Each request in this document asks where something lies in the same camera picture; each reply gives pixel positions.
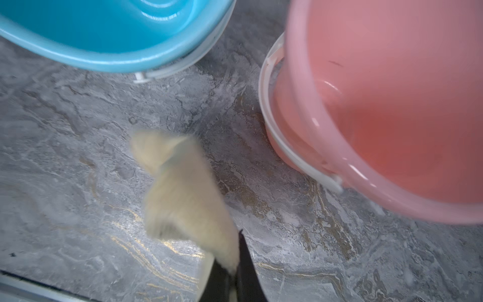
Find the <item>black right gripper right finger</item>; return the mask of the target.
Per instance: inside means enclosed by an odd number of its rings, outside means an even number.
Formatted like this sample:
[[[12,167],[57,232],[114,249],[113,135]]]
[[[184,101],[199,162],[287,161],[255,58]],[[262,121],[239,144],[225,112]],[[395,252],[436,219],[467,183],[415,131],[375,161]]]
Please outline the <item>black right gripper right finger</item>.
[[[260,285],[257,272],[252,262],[250,251],[243,235],[238,233],[240,263],[236,273],[236,295],[240,302],[268,302]]]

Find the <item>teal plastic bucket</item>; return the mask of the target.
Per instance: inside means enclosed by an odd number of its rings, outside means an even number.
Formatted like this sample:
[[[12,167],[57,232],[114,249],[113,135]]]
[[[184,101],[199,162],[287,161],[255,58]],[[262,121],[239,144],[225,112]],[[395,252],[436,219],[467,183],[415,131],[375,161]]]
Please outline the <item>teal plastic bucket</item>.
[[[1,36],[85,70],[147,83],[201,60],[235,1],[2,1]]]

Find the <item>pink plastic bucket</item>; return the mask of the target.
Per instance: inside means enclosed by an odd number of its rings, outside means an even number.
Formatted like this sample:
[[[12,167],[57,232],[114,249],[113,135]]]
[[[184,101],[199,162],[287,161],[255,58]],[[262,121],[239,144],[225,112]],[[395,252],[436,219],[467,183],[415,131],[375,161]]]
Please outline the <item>pink plastic bucket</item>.
[[[481,1],[291,1],[259,103],[278,156],[328,190],[482,223]]]

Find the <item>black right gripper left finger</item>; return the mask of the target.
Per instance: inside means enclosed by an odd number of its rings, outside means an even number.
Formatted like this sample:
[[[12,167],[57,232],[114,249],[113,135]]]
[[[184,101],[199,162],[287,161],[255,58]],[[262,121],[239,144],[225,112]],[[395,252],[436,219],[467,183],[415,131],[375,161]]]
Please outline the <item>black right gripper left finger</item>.
[[[236,301],[235,281],[214,258],[206,258],[199,271],[199,301]]]

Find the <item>yellow cleaning cloth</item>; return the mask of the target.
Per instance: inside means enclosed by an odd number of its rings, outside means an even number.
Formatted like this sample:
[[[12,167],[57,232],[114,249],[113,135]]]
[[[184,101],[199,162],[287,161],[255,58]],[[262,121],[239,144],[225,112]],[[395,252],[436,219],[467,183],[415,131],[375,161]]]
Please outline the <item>yellow cleaning cloth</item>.
[[[238,229],[193,136],[140,130],[133,157],[152,177],[144,200],[144,226],[153,239],[190,240],[234,275],[240,263]]]

